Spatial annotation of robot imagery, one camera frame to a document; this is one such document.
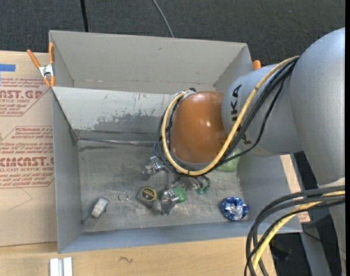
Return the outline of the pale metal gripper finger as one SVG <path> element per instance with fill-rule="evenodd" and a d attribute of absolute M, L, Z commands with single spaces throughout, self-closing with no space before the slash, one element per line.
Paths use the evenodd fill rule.
<path fill-rule="evenodd" d="M 178 195 L 170 189 L 162 192 L 160 199 L 161 215 L 169 215 L 178 203 Z"/>
<path fill-rule="evenodd" d="M 164 172 L 166 174 L 169 173 L 169 169 L 162 161 L 159 160 L 158 157 L 152 156 L 150 158 L 150 164 L 144 167 L 142 174 L 144 175 L 144 180 L 149 180 L 152 176 L 159 174 L 160 172 Z"/>

